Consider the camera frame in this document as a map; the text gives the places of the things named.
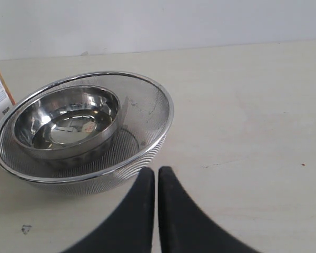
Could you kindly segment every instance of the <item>metal bowl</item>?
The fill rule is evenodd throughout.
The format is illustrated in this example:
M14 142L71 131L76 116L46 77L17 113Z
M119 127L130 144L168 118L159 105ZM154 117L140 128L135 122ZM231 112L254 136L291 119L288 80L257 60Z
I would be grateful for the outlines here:
M117 95L122 123L111 148L98 159L68 170L40 164L12 137L16 117L31 100L67 87L94 85ZM117 187L138 174L160 150L173 121L173 102L166 89L142 75L93 72L53 82L18 102L0 121L0 166L29 184L56 193L85 195Z
M26 105L13 123L13 139L32 158L57 168L100 157L120 126L120 102L102 87L67 87Z

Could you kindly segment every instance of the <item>bowl rim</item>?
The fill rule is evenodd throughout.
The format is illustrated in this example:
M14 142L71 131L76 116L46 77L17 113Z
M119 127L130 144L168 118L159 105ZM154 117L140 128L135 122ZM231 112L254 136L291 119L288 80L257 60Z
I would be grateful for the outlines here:
M17 120L18 118L21 116L21 114L23 114L25 112L25 110L27 108L29 108L31 105L37 103L39 100L49 96L49 95L52 95L52 94L55 94L59 91L64 91L64 90L68 90L68 89L74 89L74 88L96 88L96 89L99 89L99 90L102 90L102 91L105 91L109 94L111 94L117 101L117 113L116 113L116 116L112 119L112 122L107 126L107 128L105 128L102 132L92 136L91 138L88 138L82 142L79 142L75 145L70 145L68 147L63 147L63 148L56 148L56 149L36 149L36 148L33 148L33 147L30 147L28 145L25 145L23 144L15 135L15 126L16 126L16 123L17 123ZM65 88L62 88L60 90L56 90L56 91L52 91L52 92L49 92L49 93L46 93L42 96L40 96L39 98L37 99L30 99L28 101L26 101L26 103L24 104L27 104L27 107L19 112L15 117L14 121L13 121L13 124L12 124L12 128L11 128L11 132L12 132L12 137L13 137L13 140L20 146L20 147L23 147L24 149L27 149L27 150L30 150L30 151L37 151L37 152L47 152L47 153L52 153L52 152L56 152L56 151L64 151L64 150L69 150L71 149L72 147L75 147L77 145L83 145L83 144L87 144L88 142L92 142L93 140L97 139L98 137L100 137L101 135L103 135L105 132L107 132L114 124L117 123L117 121L119 120L119 117L120 117L120 114L121 114L121 103L120 103L120 100L118 98L118 96L110 91L109 89L106 89L104 87L100 87L100 86L95 86L95 85L77 85L77 86L70 86L70 87L65 87Z
M87 180L92 180L94 178L97 177L101 177L104 175L107 175L109 173L113 173L116 170L119 170L127 165L132 164L133 162L137 161L139 158L141 158L142 156L144 156L146 153L150 152L167 134L168 130L170 129L172 122L173 122L173 117L174 117L174 105L173 105L173 101L172 98L170 96L170 94L168 93L168 91L158 82L154 81L153 79L143 76L143 75L139 75L139 74L135 74L132 72L125 72L125 71L97 71L97 72L89 72L89 73L84 73L84 74L78 74L78 75L73 75L70 77L66 77L64 79L60 79L57 80L55 82L52 82L46 86L43 86L41 88L39 88L38 90L34 91L33 93L30 93L29 95L27 95L26 97L24 97L22 100L20 100L18 103L16 103L10 110L9 112L7 112L5 114L5 116L0 120L0 136L1 136L1 132L2 132L2 127L4 126L4 124L7 122L8 119L10 119L10 117L19 109L19 107L21 107L23 104L25 104L26 102L28 102L30 99L32 99L33 97L37 96L38 94L49 90L55 86L58 86L60 84L69 82L69 81L74 81L74 80L78 80L78 79L82 79L82 78L86 78L86 77L92 77L92 76L100 76L100 75L120 75L120 76L128 76L128 77L132 77L135 79L139 79L142 81L145 81L153 86L155 86L157 89L161 90L161 92L165 95L168 103L169 103L169 116L167 118L166 124L163 127L162 131L158 134L158 136L152 141L151 145L148 145L147 147L145 147L144 149L142 149L141 151L139 151L138 153L136 153L135 155L129 157L128 159L117 163L113 166L110 166L108 168L102 169L100 171L97 172L93 172L93 173L88 173L88 174L84 174L84 175L80 175L80 176L74 176L74 177L65 177L65 178L44 178L44 177L35 177L35 176L29 176L29 175L25 175L23 173L17 172L14 169L12 169L11 167L9 167L1 158L0 156L0 167L2 169L4 169L5 171L9 172L10 174L28 181L28 182L33 182L33 183L41 183L41 184L64 184L64 183L75 183L75 182L82 182L82 181L87 181Z

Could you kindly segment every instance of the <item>mesh colander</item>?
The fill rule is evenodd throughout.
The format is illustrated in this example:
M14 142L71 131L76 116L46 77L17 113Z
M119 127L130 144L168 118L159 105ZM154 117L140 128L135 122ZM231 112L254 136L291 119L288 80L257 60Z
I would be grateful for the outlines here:
M64 87L94 85L114 92L125 112L112 147L83 166L59 170L26 155L12 138L12 124L30 100ZM51 83L16 104L0 121L0 166L30 184L65 194L114 188L147 166L162 146L173 120L173 102L155 81L127 72L93 72Z

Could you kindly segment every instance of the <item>white table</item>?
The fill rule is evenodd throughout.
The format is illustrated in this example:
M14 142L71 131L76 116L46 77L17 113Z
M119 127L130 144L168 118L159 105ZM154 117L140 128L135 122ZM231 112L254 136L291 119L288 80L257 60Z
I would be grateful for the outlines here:
M151 167L173 166L196 203L252 247L316 252L316 41L0 61L0 70L17 101L90 71L155 79L170 92L175 119ZM0 252L67 248L110 214L131 183L70 198L0 170ZM32 226L26 235L23 225ZM157 223L152 252L160 252Z

